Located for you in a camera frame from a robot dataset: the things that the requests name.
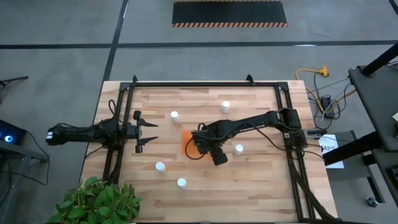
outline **white bottle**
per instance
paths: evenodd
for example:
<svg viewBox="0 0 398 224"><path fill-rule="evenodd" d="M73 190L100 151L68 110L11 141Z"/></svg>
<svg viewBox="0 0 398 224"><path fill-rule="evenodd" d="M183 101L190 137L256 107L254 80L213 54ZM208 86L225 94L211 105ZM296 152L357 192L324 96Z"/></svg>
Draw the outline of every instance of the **white bottle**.
<svg viewBox="0 0 398 224"><path fill-rule="evenodd" d="M228 111L229 111L229 102L228 102L228 101L224 101L224 102L221 104L221 111L222 111L223 113L228 113Z"/></svg>
<svg viewBox="0 0 398 224"><path fill-rule="evenodd" d="M187 181L184 178L179 178L177 184L180 188L185 188L187 186Z"/></svg>
<svg viewBox="0 0 398 224"><path fill-rule="evenodd" d="M171 116L171 118L172 118L173 123L177 123L177 122L178 122L178 113L177 113L176 111L173 111L173 112L170 114L170 116Z"/></svg>
<svg viewBox="0 0 398 224"><path fill-rule="evenodd" d="M163 162L157 162L157 163L155 164L155 168L156 168L156 170L159 171L159 172L164 172L164 171L166 170L166 166L164 165Z"/></svg>
<svg viewBox="0 0 398 224"><path fill-rule="evenodd" d="M242 154L242 152L243 152L243 146L241 144L236 145L234 148L234 154L238 156Z"/></svg>

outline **potted plant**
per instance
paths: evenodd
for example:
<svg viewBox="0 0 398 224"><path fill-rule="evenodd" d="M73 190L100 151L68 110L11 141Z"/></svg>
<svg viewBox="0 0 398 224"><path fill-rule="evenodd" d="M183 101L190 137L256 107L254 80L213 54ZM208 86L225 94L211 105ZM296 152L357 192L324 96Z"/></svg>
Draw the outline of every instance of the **potted plant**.
<svg viewBox="0 0 398 224"><path fill-rule="evenodd" d="M124 184L120 190L117 185L106 185L106 181L91 177L65 194L48 223L130 223L138 217L140 201L131 185Z"/></svg>

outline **blue light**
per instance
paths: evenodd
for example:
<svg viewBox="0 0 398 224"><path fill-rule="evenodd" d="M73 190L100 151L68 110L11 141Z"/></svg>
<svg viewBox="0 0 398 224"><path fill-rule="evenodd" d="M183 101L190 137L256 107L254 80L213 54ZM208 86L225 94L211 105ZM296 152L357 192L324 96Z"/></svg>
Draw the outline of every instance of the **blue light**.
<svg viewBox="0 0 398 224"><path fill-rule="evenodd" d="M6 140L6 142L11 142L12 141L12 136L6 136L4 138L4 140Z"/></svg>

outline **white cap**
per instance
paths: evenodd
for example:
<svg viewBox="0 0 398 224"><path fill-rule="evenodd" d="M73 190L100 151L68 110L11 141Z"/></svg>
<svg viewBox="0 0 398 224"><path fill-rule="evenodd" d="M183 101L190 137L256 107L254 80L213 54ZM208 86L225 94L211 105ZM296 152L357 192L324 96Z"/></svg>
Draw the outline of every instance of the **white cap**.
<svg viewBox="0 0 398 224"><path fill-rule="evenodd" d="M185 186L187 186L187 181L184 178L179 178L179 180L177 181L177 184L179 187L185 187Z"/></svg>
<svg viewBox="0 0 398 224"><path fill-rule="evenodd" d="M163 163L163 162L157 162L157 163L155 164L155 168L156 168L157 170L164 170L164 163Z"/></svg>
<svg viewBox="0 0 398 224"><path fill-rule="evenodd" d="M243 152L243 146L241 144L238 144L235 146L235 151L236 152Z"/></svg>
<svg viewBox="0 0 398 224"><path fill-rule="evenodd" d="M223 106L224 108L229 108L229 102L228 102L228 101L224 101L223 104L222 104L222 106Z"/></svg>
<svg viewBox="0 0 398 224"><path fill-rule="evenodd" d="M172 118L178 118L178 113L176 111L173 111L170 115Z"/></svg>

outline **yellow extension cord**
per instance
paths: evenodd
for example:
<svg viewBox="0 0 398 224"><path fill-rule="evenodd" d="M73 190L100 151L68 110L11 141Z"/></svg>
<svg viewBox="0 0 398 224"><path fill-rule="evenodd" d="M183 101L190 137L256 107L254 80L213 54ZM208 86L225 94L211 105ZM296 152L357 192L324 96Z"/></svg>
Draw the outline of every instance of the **yellow extension cord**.
<svg viewBox="0 0 398 224"><path fill-rule="evenodd" d="M302 68L302 69L298 69L298 70L297 70L297 72L296 72L296 80L300 80L300 79L299 79L299 73L300 73L300 72L315 72L315 73L318 73L318 74L320 74L320 75L323 75L324 77L327 77L327 76L329 75L328 72L327 72L326 67L323 67L322 69L319 69L319 70L313 70L313 69ZM323 110L322 105L321 105L321 103L320 103L318 97L316 96L316 94L314 94L308 87L305 87L305 89L313 95L313 97L315 98L315 101L316 101L317 104L318 104L319 110L320 110L323 114L328 113L328 112L332 112L332 111L335 109L335 107L338 105L338 103L340 102L340 100L342 100L342 99L346 98L347 96L350 96L350 95L352 95L353 93L356 92L356 90L351 90L349 93L345 94L345 95L342 96L340 99L336 100L335 105L332 106L332 107L330 108L330 110L328 110L328 111L325 112L325 111Z"/></svg>

